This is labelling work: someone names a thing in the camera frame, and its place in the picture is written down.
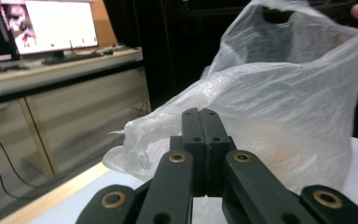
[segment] translucent plastic bag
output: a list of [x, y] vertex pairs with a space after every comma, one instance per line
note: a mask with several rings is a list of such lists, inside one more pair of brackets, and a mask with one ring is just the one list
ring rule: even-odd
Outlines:
[[[262, 7], [295, 13], [287, 23], [272, 24]], [[208, 107], [237, 147], [254, 152], [288, 189], [299, 193], [321, 184], [340, 190], [351, 161], [357, 96], [357, 29], [305, 2], [254, 0], [224, 33], [201, 79], [127, 123], [123, 147], [109, 151], [103, 163], [151, 178], [170, 136], [181, 133], [182, 112]]]

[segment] white desk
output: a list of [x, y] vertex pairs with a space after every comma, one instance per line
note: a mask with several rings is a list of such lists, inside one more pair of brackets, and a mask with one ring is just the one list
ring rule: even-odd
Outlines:
[[[353, 163], [343, 193], [358, 204], [358, 139], [352, 139], [352, 148]], [[92, 196], [98, 190], [113, 184], [136, 189], [142, 185], [142, 182], [130, 175], [110, 171], [99, 163], [84, 174], [4, 218], [0, 223], [75, 223]], [[202, 207], [201, 204], [195, 204], [195, 209], [199, 209], [198, 206]]]

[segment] cable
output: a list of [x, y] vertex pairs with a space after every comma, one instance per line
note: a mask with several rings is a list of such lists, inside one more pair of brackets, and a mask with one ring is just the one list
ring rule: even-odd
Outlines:
[[1, 146], [2, 150], [4, 151], [4, 153], [5, 153], [5, 155], [6, 155], [6, 158], [7, 158], [7, 160], [8, 160], [8, 163], [9, 163], [10, 166], [11, 166], [11, 169], [14, 171], [14, 173], [15, 173], [16, 176], [19, 178], [19, 180], [21, 180], [21, 182], [23, 182], [24, 184], [28, 185], [29, 187], [38, 188], [38, 186], [35, 186], [35, 185], [33, 185], [33, 184], [27, 182], [26, 180], [24, 180], [24, 179], [19, 175], [19, 173], [17, 173], [17, 171], [16, 171], [16, 169], [14, 168], [13, 163], [11, 162], [10, 157], [7, 155], [7, 152], [6, 152], [5, 148], [4, 148], [4, 146], [2, 145], [2, 142], [1, 142], [1, 141], [0, 141], [0, 146]]
[[[46, 184], [46, 185], [36, 186], [36, 185], [33, 185], [33, 184], [27, 182], [24, 178], [22, 178], [22, 177], [19, 175], [19, 173], [18, 173], [18, 172], [16, 171], [16, 169], [14, 168], [14, 165], [13, 165], [13, 163], [11, 162], [11, 159], [10, 159], [10, 157], [8, 156], [8, 154], [7, 154], [6, 150], [5, 150], [5, 148], [3, 147], [3, 144], [2, 144], [1, 141], [0, 141], [0, 146], [1, 146], [2, 150], [4, 151], [6, 157], [7, 157], [7, 160], [8, 160], [8, 162], [9, 162], [9, 164], [10, 164], [11, 169], [13, 170], [13, 172], [16, 174], [17, 178], [18, 178], [22, 183], [24, 183], [25, 185], [27, 185], [27, 186], [29, 186], [29, 187], [31, 187], [31, 188], [42, 188], [42, 187], [51, 185], [51, 184]], [[10, 192], [6, 189], [4, 180], [3, 180], [3, 178], [2, 178], [1, 171], [0, 171], [0, 182], [1, 182], [1, 186], [2, 186], [2, 189], [4, 190], [5, 194], [7, 194], [8, 196], [10, 196], [10, 197], [12, 197], [12, 198], [18, 199], [18, 200], [33, 200], [33, 199], [36, 199], [36, 198], [38, 198], [38, 197], [40, 197], [40, 196], [42, 196], [42, 195], [44, 195], [44, 194], [46, 193], [46, 192], [44, 192], [44, 193], [36, 194], [36, 195], [31, 196], [31, 197], [26, 197], [26, 196], [21, 196], [21, 197], [20, 197], [20, 196], [16, 196], [16, 195], [10, 193]]]
[[139, 112], [138, 112], [138, 114], [136, 115], [136, 117], [139, 117], [139, 115], [141, 114], [141, 112], [142, 112], [142, 109], [144, 108], [144, 105], [145, 105], [145, 100], [142, 102], [142, 106], [141, 106], [141, 108], [139, 109]]

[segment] keyboard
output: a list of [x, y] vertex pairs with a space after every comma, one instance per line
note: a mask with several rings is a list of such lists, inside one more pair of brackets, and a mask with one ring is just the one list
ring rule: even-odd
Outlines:
[[70, 56], [64, 56], [61, 58], [46, 58], [42, 62], [42, 64], [53, 65], [53, 64], [59, 64], [59, 63], [70, 63], [70, 62], [76, 62], [76, 61], [80, 61], [80, 60], [97, 58], [97, 57], [102, 57], [102, 56], [103, 55], [99, 54], [99, 53], [91, 53], [91, 54], [70, 55]]

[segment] floor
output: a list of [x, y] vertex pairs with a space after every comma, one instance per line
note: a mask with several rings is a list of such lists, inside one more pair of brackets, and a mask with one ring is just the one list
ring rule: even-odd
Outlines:
[[45, 177], [25, 160], [15, 162], [13, 166], [17, 173], [37, 188], [22, 183], [10, 166], [3, 167], [1, 174], [7, 191], [18, 199], [5, 194], [0, 183], [0, 219], [100, 162], [109, 149], [122, 145], [124, 141], [124, 135], [108, 133], [122, 130], [129, 120], [144, 114], [145, 110], [139, 106], [125, 109], [85, 132], [52, 146], [61, 171], [53, 178]]

